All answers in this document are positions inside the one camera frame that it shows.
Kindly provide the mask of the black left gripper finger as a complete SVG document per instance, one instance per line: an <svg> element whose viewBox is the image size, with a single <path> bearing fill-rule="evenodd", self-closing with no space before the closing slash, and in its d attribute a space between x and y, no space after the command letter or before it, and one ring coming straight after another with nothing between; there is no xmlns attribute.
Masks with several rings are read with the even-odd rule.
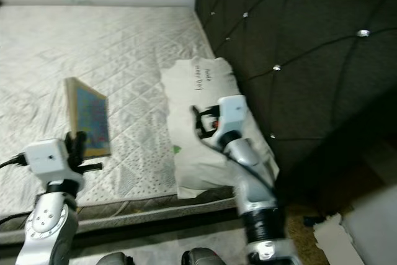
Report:
<svg viewBox="0 0 397 265"><path fill-rule="evenodd" d="M82 165L87 134L85 132L69 133L69 164Z"/></svg>

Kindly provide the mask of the white pillow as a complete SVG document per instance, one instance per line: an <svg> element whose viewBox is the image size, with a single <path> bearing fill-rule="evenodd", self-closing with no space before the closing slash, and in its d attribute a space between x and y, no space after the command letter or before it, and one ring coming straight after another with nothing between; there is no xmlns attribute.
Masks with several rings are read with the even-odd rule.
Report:
<svg viewBox="0 0 397 265"><path fill-rule="evenodd" d="M230 186L236 169L226 158L200 143L192 107L205 110L222 97L240 94L233 69L224 58L196 56L163 69L167 128L175 149L178 198L196 198L209 189Z"/></svg>

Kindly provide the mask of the blue yellow children's book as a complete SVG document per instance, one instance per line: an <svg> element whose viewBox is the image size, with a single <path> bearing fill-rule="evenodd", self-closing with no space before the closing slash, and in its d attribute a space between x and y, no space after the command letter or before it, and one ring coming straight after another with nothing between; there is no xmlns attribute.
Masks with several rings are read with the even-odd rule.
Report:
<svg viewBox="0 0 397 265"><path fill-rule="evenodd" d="M110 156L112 152L107 96L76 77L65 78L63 83L71 137L84 135L83 157Z"/></svg>

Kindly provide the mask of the silver robot left leg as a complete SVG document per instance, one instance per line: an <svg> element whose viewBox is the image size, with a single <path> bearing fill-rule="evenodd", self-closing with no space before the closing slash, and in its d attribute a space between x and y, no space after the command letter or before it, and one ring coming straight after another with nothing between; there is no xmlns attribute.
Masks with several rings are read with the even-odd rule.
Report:
<svg viewBox="0 0 397 265"><path fill-rule="evenodd" d="M119 251L118 253L106 254L96 265L135 265L135 262L133 257Z"/></svg>

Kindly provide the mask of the silver robot leg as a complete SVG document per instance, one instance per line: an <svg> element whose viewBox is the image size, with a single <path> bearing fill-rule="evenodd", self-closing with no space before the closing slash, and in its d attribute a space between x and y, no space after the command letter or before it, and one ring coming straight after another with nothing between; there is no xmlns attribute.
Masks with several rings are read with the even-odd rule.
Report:
<svg viewBox="0 0 397 265"><path fill-rule="evenodd" d="M96 265L135 265L135 262L133 257L119 251L118 253L106 254Z"/></svg>
<svg viewBox="0 0 397 265"><path fill-rule="evenodd" d="M193 248L184 251L181 265L226 265L226 262L210 248Z"/></svg>

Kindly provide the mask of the white quilted mattress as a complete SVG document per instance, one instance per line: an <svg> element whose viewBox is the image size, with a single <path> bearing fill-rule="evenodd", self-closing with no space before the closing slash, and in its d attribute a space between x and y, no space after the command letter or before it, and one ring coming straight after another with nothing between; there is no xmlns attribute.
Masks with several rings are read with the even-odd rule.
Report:
<svg viewBox="0 0 397 265"><path fill-rule="evenodd" d="M69 129L63 80L108 97L112 154L85 175L78 233L234 209L230 187L179 198L161 70L213 58L188 7L4 6L0 158Z"/></svg>

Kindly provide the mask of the dark tufted headboard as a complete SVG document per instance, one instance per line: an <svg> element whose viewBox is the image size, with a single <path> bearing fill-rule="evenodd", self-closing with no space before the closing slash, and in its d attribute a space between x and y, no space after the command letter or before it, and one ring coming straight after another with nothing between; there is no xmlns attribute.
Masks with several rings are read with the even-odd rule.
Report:
<svg viewBox="0 0 397 265"><path fill-rule="evenodd" d="M196 0L291 184L397 133L397 0Z"/></svg>

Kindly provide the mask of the silver robot right leg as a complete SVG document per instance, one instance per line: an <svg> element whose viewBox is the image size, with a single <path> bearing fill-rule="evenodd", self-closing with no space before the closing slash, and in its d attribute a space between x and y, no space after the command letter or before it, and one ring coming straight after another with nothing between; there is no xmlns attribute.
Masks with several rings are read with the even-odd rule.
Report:
<svg viewBox="0 0 397 265"><path fill-rule="evenodd" d="M210 248L193 248L184 251L181 265L226 265L226 262Z"/></svg>

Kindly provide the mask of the brown floor rug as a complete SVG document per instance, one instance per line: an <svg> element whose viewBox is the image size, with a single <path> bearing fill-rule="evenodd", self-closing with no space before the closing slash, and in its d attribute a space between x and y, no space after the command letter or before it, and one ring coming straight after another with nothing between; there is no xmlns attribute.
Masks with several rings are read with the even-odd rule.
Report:
<svg viewBox="0 0 397 265"><path fill-rule="evenodd" d="M312 208L300 205L289 205L285 208L287 234L295 243L297 255L304 265L329 265L325 254L316 245L314 228L305 225L305 217L318 217L319 213Z"/></svg>

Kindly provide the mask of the white torn cardboard piece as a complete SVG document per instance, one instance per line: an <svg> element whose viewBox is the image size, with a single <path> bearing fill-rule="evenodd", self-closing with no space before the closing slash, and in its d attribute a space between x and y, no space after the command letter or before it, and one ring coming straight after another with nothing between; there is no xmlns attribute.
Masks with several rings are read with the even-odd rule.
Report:
<svg viewBox="0 0 397 265"><path fill-rule="evenodd" d="M316 245L325 254L329 265L365 265L351 236L341 225L341 214L327 217L313 228Z"/></svg>

